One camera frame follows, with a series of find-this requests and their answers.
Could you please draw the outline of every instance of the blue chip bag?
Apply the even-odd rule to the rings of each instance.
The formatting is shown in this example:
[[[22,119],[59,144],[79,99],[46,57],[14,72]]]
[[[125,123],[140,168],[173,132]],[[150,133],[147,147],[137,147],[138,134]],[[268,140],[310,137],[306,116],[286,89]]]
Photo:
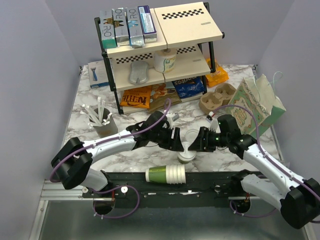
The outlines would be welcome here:
[[[173,85],[181,99],[192,97],[205,90],[199,76],[173,81]]]

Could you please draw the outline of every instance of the green paper cup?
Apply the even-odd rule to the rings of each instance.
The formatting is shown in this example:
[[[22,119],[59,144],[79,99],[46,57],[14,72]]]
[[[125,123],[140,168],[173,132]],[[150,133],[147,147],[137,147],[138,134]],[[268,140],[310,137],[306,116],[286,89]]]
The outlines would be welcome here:
[[[167,166],[150,167],[145,171],[146,181],[150,183],[166,184],[167,183],[166,168]]]
[[[150,167],[145,171],[145,180],[159,184],[185,184],[186,170],[184,165],[166,165]]]

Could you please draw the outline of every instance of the orange snack bag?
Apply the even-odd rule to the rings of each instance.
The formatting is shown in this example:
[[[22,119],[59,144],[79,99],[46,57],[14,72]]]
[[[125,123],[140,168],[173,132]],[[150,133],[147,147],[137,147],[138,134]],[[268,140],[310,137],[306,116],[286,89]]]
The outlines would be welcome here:
[[[209,67],[211,66],[210,58],[206,60]],[[229,79],[228,73],[216,62],[215,63],[215,72],[205,75],[206,84],[211,88],[215,85],[221,84]]]
[[[125,90],[120,106],[148,109],[152,86],[143,86]]]

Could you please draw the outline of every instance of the white wall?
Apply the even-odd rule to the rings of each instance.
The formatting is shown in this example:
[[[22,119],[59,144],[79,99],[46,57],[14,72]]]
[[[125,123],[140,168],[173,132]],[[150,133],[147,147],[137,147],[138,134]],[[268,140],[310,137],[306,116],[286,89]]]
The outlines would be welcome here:
[[[75,58],[82,65],[102,58],[94,22],[100,10],[141,5],[158,8],[197,1],[46,0]],[[257,64],[293,1],[208,0],[214,21],[226,34],[225,39],[214,44],[216,59],[223,64]]]
[[[79,67],[44,0],[1,1],[0,239],[26,240]]]
[[[269,80],[282,71],[276,93],[287,112],[275,125],[290,167],[320,182],[320,1],[295,0],[270,45],[258,73]],[[320,226],[314,225],[320,238]]]

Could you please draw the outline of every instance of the shelf unit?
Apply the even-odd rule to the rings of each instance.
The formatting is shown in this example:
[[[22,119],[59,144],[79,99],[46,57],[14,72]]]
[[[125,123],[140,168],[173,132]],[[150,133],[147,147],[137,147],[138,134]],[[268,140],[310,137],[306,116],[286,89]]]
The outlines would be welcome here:
[[[195,2],[151,8],[150,13],[157,31],[157,42],[146,43],[142,48],[120,46],[104,49],[99,27],[100,18],[94,19],[110,90],[114,93],[119,114],[129,114],[146,109],[121,107],[117,91],[200,76],[204,85],[203,94],[205,94],[207,85],[204,75],[216,71],[213,41],[223,39],[225,34],[219,30],[212,19],[209,3]],[[202,44],[205,43],[209,45],[210,67],[202,54]],[[153,54],[155,51],[167,48],[176,48],[177,56],[174,69],[162,74],[154,69]],[[146,83],[135,85],[128,80],[131,62],[136,60],[143,60],[149,64],[149,80]],[[181,101],[184,103],[199,99],[201,95],[202,93],[183,98]]]

